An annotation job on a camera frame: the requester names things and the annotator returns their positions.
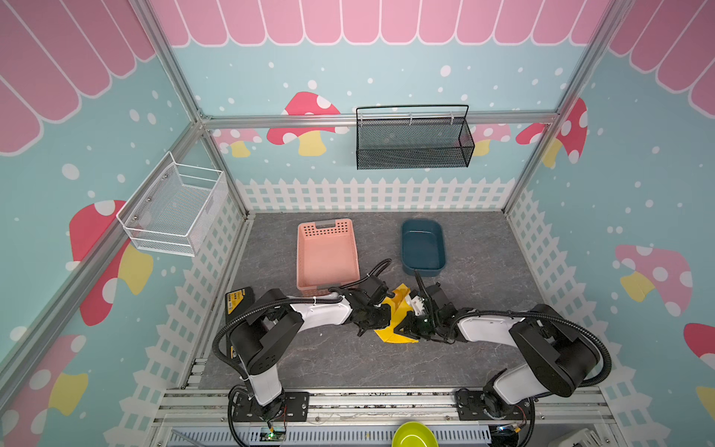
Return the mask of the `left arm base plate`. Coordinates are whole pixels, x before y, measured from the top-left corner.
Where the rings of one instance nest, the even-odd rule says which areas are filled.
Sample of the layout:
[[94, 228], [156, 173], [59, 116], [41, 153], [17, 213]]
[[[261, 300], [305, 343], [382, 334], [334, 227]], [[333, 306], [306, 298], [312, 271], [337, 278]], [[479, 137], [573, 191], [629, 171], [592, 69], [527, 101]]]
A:
[[260, 406], [244, 390], [231, 398], [231, 417], [234, 422], [305, 422], [309, 407], [308, 392], [283, 392], [270, 404]]

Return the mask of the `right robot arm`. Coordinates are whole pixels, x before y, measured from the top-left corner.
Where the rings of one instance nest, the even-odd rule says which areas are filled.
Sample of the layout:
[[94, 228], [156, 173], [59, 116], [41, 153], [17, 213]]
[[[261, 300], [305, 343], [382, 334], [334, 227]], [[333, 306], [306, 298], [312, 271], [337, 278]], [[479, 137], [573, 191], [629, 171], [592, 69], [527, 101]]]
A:
[[413, 340], [492, 343], [517, 348], [522, 363], [494, 375], [473, 398], [457, 401], [493, 420], [505, 419], [518, 406], [548, 396], [568, 398], [581, 387], [605, 381], [613, 359], [605, 343], [586, 328], [566, 320], [549, 305], [528, 311], [456, 308], [439, 283], [418, 289], [407, 301], [411, 309], [394, 333]]

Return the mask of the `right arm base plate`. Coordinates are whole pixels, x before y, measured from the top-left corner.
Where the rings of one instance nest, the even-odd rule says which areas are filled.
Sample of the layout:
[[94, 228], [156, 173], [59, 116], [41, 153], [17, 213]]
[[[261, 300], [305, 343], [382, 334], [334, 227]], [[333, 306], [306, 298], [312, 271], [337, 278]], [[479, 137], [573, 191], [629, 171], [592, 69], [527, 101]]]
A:
[[461, 421], [518, 420], [526, 421], [534, 409], [534, 400], [507, 403], [493, 391], [457, 389], [454, 393], [456, 410]]

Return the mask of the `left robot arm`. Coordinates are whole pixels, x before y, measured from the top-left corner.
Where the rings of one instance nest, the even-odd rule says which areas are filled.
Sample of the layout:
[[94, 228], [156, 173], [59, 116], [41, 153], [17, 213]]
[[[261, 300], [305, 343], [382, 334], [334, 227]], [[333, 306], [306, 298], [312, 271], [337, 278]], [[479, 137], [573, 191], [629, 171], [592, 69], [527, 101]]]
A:
[[284, 395], [277, 364], [298, 333], [323, 326], [354, 325], [357, 335], [387, 329], [394, 296], [380, 275], [391, 264], [379, 262], [365, 277], [331, 287], [325, 295], [295, 297], [279, 289], [247, 300], [228, 316], [212, 340], [212, 354], [238, 373], [249, 399], [268, 409]]

